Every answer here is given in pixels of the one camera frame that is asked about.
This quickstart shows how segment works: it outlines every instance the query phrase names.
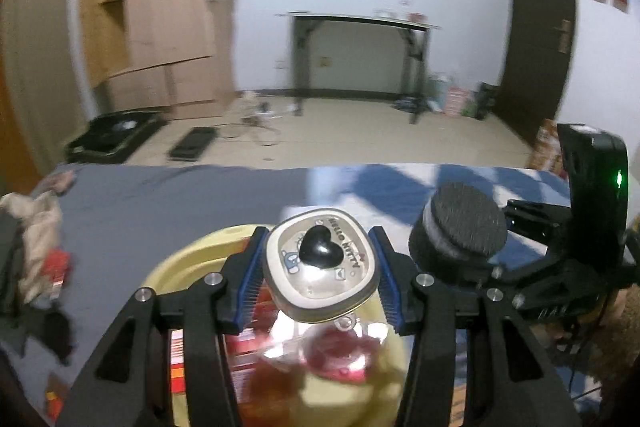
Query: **brown fluffy fabric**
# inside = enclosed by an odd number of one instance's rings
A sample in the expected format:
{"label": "brown fluffy fabric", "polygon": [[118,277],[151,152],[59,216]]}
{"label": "brown fluffy fabric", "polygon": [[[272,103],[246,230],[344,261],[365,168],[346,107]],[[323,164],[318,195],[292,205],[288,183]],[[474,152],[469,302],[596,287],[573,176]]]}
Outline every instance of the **brown fluffy fabric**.
{"label": "brown fluffy fabric", "polygon": [[606,399],[628,377],[640,354],[640,289],[632,286],[626,293],[625,309],[618,320],[607,321],[598,330],[590,358],[590,375],[602,383]]}

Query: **dark door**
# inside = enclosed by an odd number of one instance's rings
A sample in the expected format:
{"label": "dark door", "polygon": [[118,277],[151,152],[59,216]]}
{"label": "dark door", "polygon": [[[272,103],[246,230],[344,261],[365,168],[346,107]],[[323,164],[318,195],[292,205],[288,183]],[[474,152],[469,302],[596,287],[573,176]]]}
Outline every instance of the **dark door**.
{"label": "dark door", "polygon": [[494,113],[532,144],[554,119],[571,59],[575,0],[513,0],[511,33]]}

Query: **wooden wardrobe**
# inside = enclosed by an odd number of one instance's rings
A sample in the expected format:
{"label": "wooden wardrobe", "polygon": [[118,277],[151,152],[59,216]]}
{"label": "wooden wardrobe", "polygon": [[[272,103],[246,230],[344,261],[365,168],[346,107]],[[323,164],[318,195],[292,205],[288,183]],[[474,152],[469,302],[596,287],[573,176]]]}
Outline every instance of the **wooden wardrobe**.
{"label": "wooden wardrobe", "polygon": [[129,66],[108,78],[115,110],[217,116],[235,97],[233,0],[124,0]]}

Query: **black storage bin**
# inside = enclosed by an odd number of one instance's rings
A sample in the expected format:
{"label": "black storage bin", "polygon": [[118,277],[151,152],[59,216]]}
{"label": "black storage bin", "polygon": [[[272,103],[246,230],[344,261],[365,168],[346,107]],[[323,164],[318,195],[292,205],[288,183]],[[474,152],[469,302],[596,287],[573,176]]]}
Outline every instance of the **black storage bin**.
{"label": "black storage bin", "polygon": [[160,111],[118,111],[101,115],[65,147],[69,163],[123,163],[166,122]]}
{"label": "black storage bin", "polygon": [[499,86],[492,86],[491,84],[480,84],[478,90],[478,97],[476,98],[476,120],[484,120],[486,115],[489,114],[491,108],[495,105],[495,97],[498,95]]}

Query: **black heart knob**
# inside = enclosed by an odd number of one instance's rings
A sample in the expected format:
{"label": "black heart knob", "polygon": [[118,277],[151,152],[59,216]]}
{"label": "black heart knob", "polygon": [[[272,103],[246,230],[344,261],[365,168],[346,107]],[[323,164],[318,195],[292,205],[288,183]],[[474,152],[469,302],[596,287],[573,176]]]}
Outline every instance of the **black heart knob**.
{"label": "black heart knob", "polygon": [[318,268],[333,268],[344,259],[340,245],[331,240],[331,230],[324,225],[314,225],[305,233],[298,252],[300,261]]}

